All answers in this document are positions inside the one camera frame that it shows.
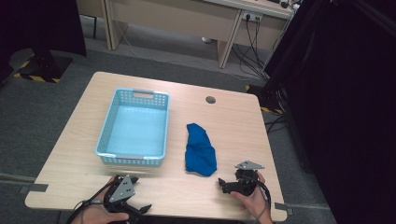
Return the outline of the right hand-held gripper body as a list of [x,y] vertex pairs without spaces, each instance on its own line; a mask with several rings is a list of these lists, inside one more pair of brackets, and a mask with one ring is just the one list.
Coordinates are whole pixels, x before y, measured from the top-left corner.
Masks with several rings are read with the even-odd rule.
[[249,196],[260,183],[257,170],[263,169],[264,166],[253,161],[242,161],[234,167],[236,168],[234,173],[236,181],[226,182],[223,187],[230,188],[231,192],[236,191]]

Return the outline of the blue cloth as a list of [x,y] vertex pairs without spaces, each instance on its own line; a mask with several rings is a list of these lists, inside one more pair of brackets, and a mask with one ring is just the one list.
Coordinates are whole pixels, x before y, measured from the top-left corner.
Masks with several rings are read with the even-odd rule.
[[217,171],[216,150],[212,147],[206,130],[196,123],[190,123],[187,131],[186,171],[202,176],[213,175]]

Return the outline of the beige wooden desk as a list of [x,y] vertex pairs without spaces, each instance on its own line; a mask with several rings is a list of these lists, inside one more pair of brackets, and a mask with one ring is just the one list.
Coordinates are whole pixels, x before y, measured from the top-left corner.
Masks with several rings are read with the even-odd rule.
[[[293,10],[288,0],[77,0],[78,13],[105,21],[107,47],[118,47],[130,24],[217,41],[219,67],[234,44],[271,49]],[[242,19],[244,11],[262,14],[260,22]]]

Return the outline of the dark panel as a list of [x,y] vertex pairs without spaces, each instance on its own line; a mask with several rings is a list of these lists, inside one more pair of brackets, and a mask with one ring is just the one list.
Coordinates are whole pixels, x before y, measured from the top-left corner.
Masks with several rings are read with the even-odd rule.
[[85,56],[77,0],[0,0],[0,86],[13,72],[11,56],[22,49]]

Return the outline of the black stand base striped tape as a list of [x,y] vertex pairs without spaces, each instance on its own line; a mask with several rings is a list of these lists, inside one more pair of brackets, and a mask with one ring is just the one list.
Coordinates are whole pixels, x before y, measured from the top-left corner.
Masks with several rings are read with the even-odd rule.
[[35,52],[22,64],[14,77],[48,83],[59,83],[65,70],[73,61],[70,57]]

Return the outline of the white wall power socket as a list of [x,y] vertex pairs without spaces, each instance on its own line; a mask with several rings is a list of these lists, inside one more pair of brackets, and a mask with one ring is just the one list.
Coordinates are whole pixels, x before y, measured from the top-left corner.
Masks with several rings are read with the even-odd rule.
[[245,10],[242,14],[242,19],[245,21],[260,22],[262,20],[262,14]]

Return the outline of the person's right hand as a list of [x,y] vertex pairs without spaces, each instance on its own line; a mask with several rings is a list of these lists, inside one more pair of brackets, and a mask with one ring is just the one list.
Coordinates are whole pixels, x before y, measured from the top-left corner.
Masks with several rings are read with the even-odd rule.
[[267,202],[267,199],[263,194],[263,189],[260,185],[257,185],[257,187],[249,196],[245,196],[236,191],[232,191],[230,195],[242,203],[240,210],[248,210],[249,213],[255,217],[255,220],[261,215],[271,216],[269,203]]

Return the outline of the grey metal table bracket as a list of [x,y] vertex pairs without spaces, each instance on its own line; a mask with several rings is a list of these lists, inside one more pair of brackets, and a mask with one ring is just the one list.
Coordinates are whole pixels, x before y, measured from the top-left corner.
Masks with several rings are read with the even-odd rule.
[[28,184],[20,186],[18,193],[27,195],[29,192],[45,192],[47,184]]
[[286,211],[288,216],[294,215],[293,209],[289,208],[286,204],[283,204],[283,203],[275,203],[275,209]]

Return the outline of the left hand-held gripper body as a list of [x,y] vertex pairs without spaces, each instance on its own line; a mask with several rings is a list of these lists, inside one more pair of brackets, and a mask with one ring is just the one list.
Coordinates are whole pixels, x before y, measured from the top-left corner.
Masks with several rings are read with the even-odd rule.
[[117,175],[105,194],[104,207],[110,213],[126,213],[129,216],[126,223],[136,223],[139,217],[138,209],[127,203],[134,195],[131,177]]

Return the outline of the light blue plastic basket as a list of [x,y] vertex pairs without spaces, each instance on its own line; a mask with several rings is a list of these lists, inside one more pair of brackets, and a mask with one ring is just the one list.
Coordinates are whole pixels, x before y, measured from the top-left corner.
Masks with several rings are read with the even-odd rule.
[[158,167],[166,153],[170,96],[115,89],[95,154],[104,164]]

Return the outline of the black curtain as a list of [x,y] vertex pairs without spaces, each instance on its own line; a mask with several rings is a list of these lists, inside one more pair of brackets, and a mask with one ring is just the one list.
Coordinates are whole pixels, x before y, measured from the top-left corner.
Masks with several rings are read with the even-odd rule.
[[396,224],[396,0],[303,0],[266,68],[338,224]]

